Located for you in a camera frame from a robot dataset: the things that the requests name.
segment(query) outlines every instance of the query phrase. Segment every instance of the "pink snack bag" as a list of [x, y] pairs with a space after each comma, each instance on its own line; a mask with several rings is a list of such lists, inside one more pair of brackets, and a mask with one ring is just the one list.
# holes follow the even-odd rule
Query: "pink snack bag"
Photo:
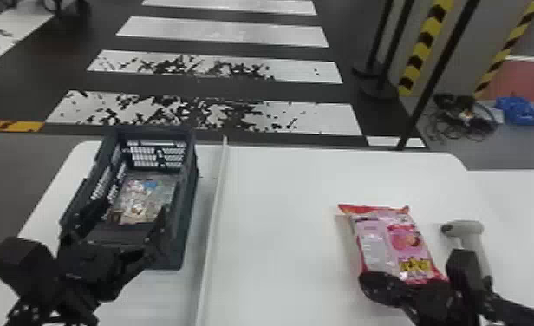
[[431, 254], [409, 213], [401, 209], [338, 205], [347, 215], [361, 256], [362, 272], [384, 271], [407, 284], [425, 284], [446, 277]]

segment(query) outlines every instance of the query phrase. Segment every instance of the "white painted stripe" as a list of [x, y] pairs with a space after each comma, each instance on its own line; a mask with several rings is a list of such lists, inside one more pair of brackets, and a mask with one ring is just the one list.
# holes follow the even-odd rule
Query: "white painted stripe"
[[341, 84], [334, 62], [104, 50], [90, 71]]
[[[368, 144], [372, 147], [395, 147], [399, 143], [399, 137], [389, 136], [366, 136]], [[425, 148], [425, 144], [421, 138], [410, 138], [407, 141], [409, 148]]]
[[534, 56], [526, 55], [508, 55], [505, 60], [519, 61], [519, 62], [534, 62]]
[[133, 16], [118, 36], [327, 48], [321, 27]]
[[316, 9], [311, 1], [270, 0], [145, 0], [145, 6], [179, 7], [211, 10], [234, 10], [314, 16]]
[[227, 101], [69, 91], [47, 122], [70, 124], [180, 124], [198, 129], [267, 133], [361, 135], [349, 104]]
[[[72, 0], [65, 0], [63, 6]], [[14, 9], [0, 14], [0, 56], [30, 33], [45, 24], [53, 14], [47, 12], [36, 0], [22, 0]]]

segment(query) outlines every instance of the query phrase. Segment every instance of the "white tabletop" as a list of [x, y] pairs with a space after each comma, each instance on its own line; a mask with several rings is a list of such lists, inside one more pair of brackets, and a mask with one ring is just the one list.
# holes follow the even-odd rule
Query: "white tabletop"
[[454, 243], [441, 224], [478, 219], [496, 290], [514, 300], [534, 291], [520, 283], [523, 248], [508, 246], [505, 223], [449, 154], [232, 147], [226, 175], [208, 326], [411, 325], [362, 295], [334, 218], [338, 203], [410, 205], [442, 271]]
[[[57, 220], [87, 175], [97, 146], [84, 143], [73, 151], [21, 237], [56, 248]], [[210, 214], [220, 150], [197, 147], [197, 152], [203, 179], [194, 215], [203, 217]], [[527, 252], [513, 245], [516, 228], [498, 217], [451, 155], [231, 147], [229, 156], [200, 326], [411, 325], [398, 310], [369, 302], [359, 290], [348, 259], [347, 247], [353, 244], [334, 217], [338, 203], [410, 205], [442, 270], [455, 243], [440, 235], [440, 225], [452, 219], [482, 221], [496, 290], [534, 305], [529, 301], [534, 286], [519, 283], [532, 270], [516, 259]], [[192, 320], [188, 314], [176, 311], [192, 307], [198, 294], [181, 302], [175, 294], [177, 283], [184, 281], [172, 277], [176, 275], [140, 275], [119, 300], [97, 310], [101, 325], [192, 324], [185, 323]], [[195, 284], [200, 277], [186, 279]], [[0, 283], [0, 324], [15, 301]]]
[[470, 175], [505, 226], [517, 233], [517, 238], [507, 238], [501, 245], [508, 251], [516, 245], [528, 250], [528, 256], [513, 258], [521, 263], [524, 282], [500, 292], [519, 296], [523, 304], [534, 307], [534, 170], [472, 171]]
[[[98, 141], [88, 141], [73, 149], [19, 237], [41, 241], [55, 253], [61, 230], [58, 220], [82, 179], [87, 177], [99, 145]], [[221, 146], [203, 145], [196, 150], [200, 179], [182, 269], [142, 272], [123, 289], [115, 303], [103, 304], [95, 312], [100, 326], [194, 324], [205, 261], [206, 225], [211, 216]], [[0, 325], [5, 324], [6, 314], [16, 300], [12, 290], [0, 281]]]

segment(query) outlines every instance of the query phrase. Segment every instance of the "barrier post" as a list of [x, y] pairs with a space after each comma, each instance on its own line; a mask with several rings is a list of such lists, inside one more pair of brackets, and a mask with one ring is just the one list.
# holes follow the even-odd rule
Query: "barrier post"
[[360, 90], [367, 96], [375, 98], [377, 100], [390, 100], [399, 97], [399, 92], [397, 88], [390, 83], [388, 79], [388, 73], [393, 64], [394, 56], [396, 55], [396, 50], [399, 48], [399, 43], [401, 42], [402, 32], [405, 30], [407, 25], [408, 17], [411, 14], [411, 9], [413, 8], [414, 0], [405, 0], [405, 5], [402, 8], [402, 11], [399, 15], [399, 21], [394, 30], [393, 38], [390, 41], [388, 47], [387, 56], [382, 64], [381, 75], [377, 80], [368, 79], [361, 80]]
[[453, 28], [451, 37], [449, 37], [449, 41], [447, 41], [445, 49], [443, 49], [443, 53], [437, 61], [437, 65], [435, 66], [435, 69], [431, 74], [431, 77], [429, 78], [429, 81], [427, 82], [427, 85], [425, 86], [425, 89], [423, 90], [423, 93], [421, 94], [416, 107], [414, 108], [413, 114], [407, 122], [405, 131], [400, 137], [399, 143], [395, 148], [397, 151], [402, 151], [405, 148], [408, 139], [411, 137], [413, 130], [416, 128], [420, 116], [423, 114], [423, 111], [425, 111], [429, 100], [431, 100], [431, 95], [433, 95], [433, 92], [435, 90], [435, 87], [437, 87], [439, 79], [443, 75], [443, 72], [445, 71], [445, 68], [449, 63], [453, 52], [459, 44], [459, 40], [463, 36], [463, 33], [466, 31], [469, 21], [472, 19], [473, 12], [478, 7], [479, 1], [480, 0], [467, 0], [466, 6], [461, 12], [461, 16], [455, 24], [455, 28]]
[[376, 57], [378, 56], [378, 49], [381, 46], [382, 37], [384, 36], [384, 29], [387, 27], [388, 17], [390, 11], [393, 9], [394, 0], [386, 0], [384, 2], [384, 10], [382, 11], [381, 21], [376, 29], [376, 36], [372, 43], [372, 48], [368, 54], [366, 64], [362, 66], [360, 62], [356, 62], [352, 66], [352, 71], [361, 78], [377, 78], [380, 75], [380, 71], [375, 70]]

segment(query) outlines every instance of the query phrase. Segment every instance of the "blue object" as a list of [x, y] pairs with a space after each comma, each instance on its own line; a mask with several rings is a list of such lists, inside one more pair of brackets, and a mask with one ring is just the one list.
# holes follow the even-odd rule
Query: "blue object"
[[504, 111], [506, 121], [519, 126], [534, 126], [534, 107], [524, 97], [499, 97], [495, 107]]

